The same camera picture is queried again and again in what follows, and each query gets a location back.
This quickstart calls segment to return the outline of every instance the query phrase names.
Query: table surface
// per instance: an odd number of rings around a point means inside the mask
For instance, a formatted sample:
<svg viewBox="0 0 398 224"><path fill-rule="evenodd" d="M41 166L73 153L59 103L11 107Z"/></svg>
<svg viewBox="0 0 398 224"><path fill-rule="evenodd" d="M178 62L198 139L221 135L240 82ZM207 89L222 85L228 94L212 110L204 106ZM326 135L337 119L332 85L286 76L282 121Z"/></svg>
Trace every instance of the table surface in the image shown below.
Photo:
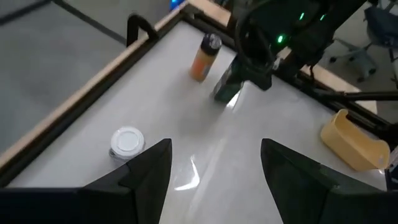
<svg viewBox="0 0 398 224"><path fill-rule="evenodd" d="M111 136L134 126L146 148L172 139L161 223L282 223L262 171L262 138L386 188L379 170L355 172L323 145L319 131L334 112L277 78L268 91L245 83L235 101L215 103L210 92L235 53L223 47L197 83L188 69L202 38L180 22L9 187L84 186L117 168L108 154Z"/></svg>

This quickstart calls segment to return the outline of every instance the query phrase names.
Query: white cup lid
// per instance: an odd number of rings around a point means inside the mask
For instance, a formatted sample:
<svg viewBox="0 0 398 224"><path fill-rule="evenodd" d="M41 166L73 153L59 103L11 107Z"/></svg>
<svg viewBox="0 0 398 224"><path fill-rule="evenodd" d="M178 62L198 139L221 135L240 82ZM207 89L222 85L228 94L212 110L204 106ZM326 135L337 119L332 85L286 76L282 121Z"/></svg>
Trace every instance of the white cup lid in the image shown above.
<svg viewBox="0 0 398 224"><path fill-rule="evenodd" d="M111 139L114 156L120 159L132 159L144 149L144 136L133 127L122 127Z"/></svg>

